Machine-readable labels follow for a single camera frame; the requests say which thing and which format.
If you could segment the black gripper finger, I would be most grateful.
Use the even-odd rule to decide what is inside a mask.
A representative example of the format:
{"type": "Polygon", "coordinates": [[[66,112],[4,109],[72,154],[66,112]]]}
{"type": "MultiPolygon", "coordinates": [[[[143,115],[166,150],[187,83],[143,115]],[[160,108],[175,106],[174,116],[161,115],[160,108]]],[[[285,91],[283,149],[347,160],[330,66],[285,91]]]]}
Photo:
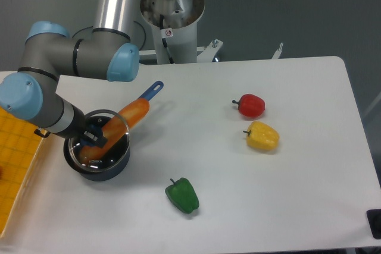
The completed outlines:
{"type": "Polygon", "coordinates": [[[85,131],[80,135],[80,143],[84,146],[103,148],[108,139],[101,134],[85,131]]]}

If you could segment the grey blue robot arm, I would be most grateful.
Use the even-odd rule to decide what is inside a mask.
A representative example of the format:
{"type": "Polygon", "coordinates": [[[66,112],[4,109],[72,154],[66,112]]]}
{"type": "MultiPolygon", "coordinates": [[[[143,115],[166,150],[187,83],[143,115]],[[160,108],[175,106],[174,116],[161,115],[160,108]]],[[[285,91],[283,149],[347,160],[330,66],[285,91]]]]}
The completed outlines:
{"type": "Polygon", "coordinates": [[[92,36],[72,39],[61,25],[38,21],[25,42],[19,69],[1,83],[1,107],[16,118],[65,139],[103,147],[107,139],[86,126],[81,110],[57,95],[62,75],[130,82],[139,50],[130,41],[136,0],[99,0],[92,36]]]}

